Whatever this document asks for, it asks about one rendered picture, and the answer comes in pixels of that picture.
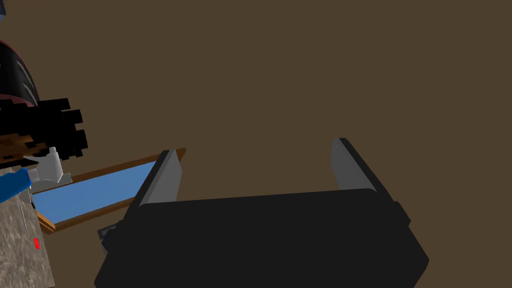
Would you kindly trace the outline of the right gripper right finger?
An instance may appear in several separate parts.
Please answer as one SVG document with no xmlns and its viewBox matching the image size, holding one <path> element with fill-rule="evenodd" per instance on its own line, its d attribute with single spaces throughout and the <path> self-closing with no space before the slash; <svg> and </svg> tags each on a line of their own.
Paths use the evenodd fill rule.
<svg viewBox="0 0 512 288">
<path fill-rule="evenodd" d="M 340 190 L 370 189 L 392 200 L 387 189 L 347 138 L 332 141 L 330 164 Z"/>
</svg>

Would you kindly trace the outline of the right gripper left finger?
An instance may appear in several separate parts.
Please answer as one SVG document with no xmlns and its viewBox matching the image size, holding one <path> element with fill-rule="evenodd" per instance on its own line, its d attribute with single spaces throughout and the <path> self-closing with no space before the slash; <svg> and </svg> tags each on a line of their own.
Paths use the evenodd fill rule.
<svg viewBox="0 0 512 288">
<path fill-rule="evenodd" d="M 181 184 L 182 149 L 164 150 L 137 192 L 137 205 L 175 202 Z"/>
</svg>

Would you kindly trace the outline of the blue wood-framed window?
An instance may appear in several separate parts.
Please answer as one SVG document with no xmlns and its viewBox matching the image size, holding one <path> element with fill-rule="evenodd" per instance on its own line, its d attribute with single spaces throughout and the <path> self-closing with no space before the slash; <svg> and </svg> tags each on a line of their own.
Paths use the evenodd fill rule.
<svg viewBox="0 0 512 288">
<path fill-rule="evenodd" d="M 79 174 L 71 184 L 35 193 L 42 232 L 51 234 L 117 210 L 139 207 L 138 192 L 161 153 Z"/>
</svg>

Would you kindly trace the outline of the grey faucet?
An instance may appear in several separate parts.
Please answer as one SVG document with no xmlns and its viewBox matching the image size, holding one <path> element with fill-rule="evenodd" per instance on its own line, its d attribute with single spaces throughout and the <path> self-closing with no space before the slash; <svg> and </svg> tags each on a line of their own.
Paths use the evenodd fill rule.
<svg viewBox="0 0 512 288">
<path fill-rule="evenodd" d="M 50 147 L 43 157 L 23 156 L 24 159 L 37 162 L 36 168 L 28 170 L 31 194 L 40 193 L 60 186 L 71 184 L 70 173 L 63 173 L 59 153 L 56 147 Z"/>
</svg>

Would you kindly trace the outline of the blue bottle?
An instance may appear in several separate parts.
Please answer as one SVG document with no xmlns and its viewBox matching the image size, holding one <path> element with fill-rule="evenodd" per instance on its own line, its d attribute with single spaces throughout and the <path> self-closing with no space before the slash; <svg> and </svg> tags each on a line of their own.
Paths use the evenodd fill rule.
<svg viewBox="0 0 512 288">
<path fill-rule="evenodd" d="M 26 168 L 0 176 L 0 203 L 3 203 L 20 192 L 28 189 L 33 183 Z"/>
</svg>

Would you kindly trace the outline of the black round appliance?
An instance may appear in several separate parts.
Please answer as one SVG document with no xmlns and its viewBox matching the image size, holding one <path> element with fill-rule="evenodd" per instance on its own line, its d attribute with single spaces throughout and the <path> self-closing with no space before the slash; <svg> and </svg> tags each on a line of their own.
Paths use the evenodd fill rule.
<svg viewBox="0 0 512 288">
<path fill-rule="evenodd" d="M 28 107 L 40 101 L 36 85 L 23 60 L 8 44 L 0 40 L 0 100 L 24 103 Z"/>
</svg>

